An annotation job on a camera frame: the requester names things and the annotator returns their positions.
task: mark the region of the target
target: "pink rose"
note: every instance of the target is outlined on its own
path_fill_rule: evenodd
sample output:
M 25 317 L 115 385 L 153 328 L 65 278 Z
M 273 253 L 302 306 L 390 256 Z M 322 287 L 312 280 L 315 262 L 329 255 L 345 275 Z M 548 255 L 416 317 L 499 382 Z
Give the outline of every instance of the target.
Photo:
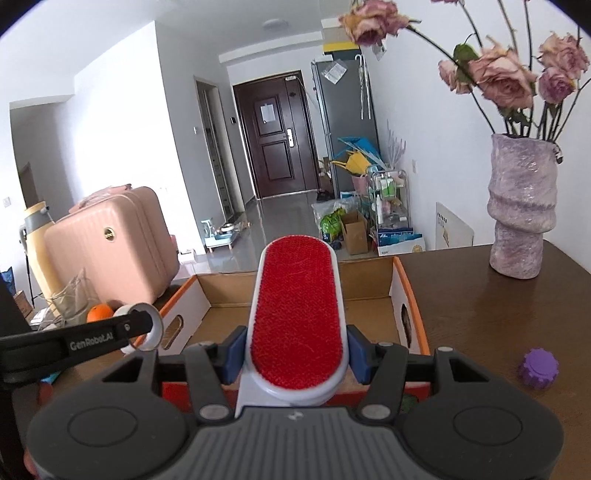
M 451 60 L 442 60 L 439 62 L 438 66 L 439 76 L 446 83 L 451 92 L 455 90 L 458 95 L 462 95 L 472 91 L 470 85 L 458 81 L 456 75 L 457 66 Z
M 580 79 L 581 74 L 589 68 L 589 58 L 572 35 L 560 38 L 552 33 L 540 45 L 540 53 L 540 62 L 544 67 L 558 67 L 570 79 Z
M 366 0 L 347 15 L 339 17 L 349 38 L 357 45 L 371 46 L 383 40 L 387 34 L 398 35 L 410 19 L 398 13 L 393 2 Z
M 482 57 L 469 63 L 470 75 L 482 89 L 484 98 L 501 108 L 531 108 L 531 84 L 537 76 L 526 69 L 514 50 L 506 50 L 495 42 L 483 48 Z
M 574 92 L 574 80 L 556 67 L 544 70 L 540 77 L 540 95 L 548 103 L 554 105 L 562 102 Z

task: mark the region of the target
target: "white tape roll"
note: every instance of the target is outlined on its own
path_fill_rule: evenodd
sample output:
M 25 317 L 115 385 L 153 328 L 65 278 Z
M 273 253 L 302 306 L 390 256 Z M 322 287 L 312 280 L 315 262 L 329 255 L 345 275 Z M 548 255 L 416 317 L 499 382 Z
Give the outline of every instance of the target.
M 150 314 L 150 317 L 152 317 L 152 329 L 150 330 L 150 332 L 148 332 L 146 338 L 138 347 L 134 347 L 130 344 L 128 346 L 124 346 L 121 349 L 121 351 L 125 355 L 129 355 L 130 353 L 133 353 L 136 350 L 149 352 L 157 349 L 164 336 L 164 323 L 162 321 L 162 317 L 160 316 L 160 312 L 152 304 L 135 303 L 133 305 L 123 305 L 122 307 L 118 308 L 115 312 L 115 316 L 118 317 L 120 315 L 127 315 L 129 312 L 133 311 L 148 312 Z

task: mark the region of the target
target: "orange fruit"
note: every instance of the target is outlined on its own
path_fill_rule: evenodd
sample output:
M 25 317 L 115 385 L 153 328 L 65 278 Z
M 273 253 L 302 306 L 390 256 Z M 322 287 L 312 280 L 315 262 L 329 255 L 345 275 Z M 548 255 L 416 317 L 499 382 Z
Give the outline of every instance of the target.
M 86 316 L 86 321 L 88 323 L 98 322 L 99 320 L 110 319 L 114 314 L 113 309 L 106 303 L 99 303 L 90 309 Z

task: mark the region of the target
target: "red lint brush pad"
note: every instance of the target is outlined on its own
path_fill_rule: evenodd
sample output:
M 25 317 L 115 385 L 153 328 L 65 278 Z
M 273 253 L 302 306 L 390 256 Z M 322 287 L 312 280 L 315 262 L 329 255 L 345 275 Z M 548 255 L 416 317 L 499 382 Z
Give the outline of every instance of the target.
M 320 385 L 343 356 L 330 251 L 312 237 L 283 237 L 267 247 L 262 269 L 252 362 L 278 387 Z

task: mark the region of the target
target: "glossy gray floor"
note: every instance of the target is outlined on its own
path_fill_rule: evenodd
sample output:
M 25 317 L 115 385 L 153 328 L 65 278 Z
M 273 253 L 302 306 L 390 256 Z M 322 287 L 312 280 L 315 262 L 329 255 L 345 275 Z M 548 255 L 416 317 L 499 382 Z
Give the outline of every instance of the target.
M 212 254 L 199 255 L 196 262 L 181 266 L 177 278 L 196 273 L 257 270 L 262 250 L 273 240 L 286 235 L 318 237 L 311 207 L 315 201 L 316 192 L 309 192 L 250 202 L 246 208 L 246 217 L 251 227 L 240 233 L 232 250 L 218 247 Z M 374 252 L 349 255 L 345 246 L 337 252 L 339 261 L 375 256 Z

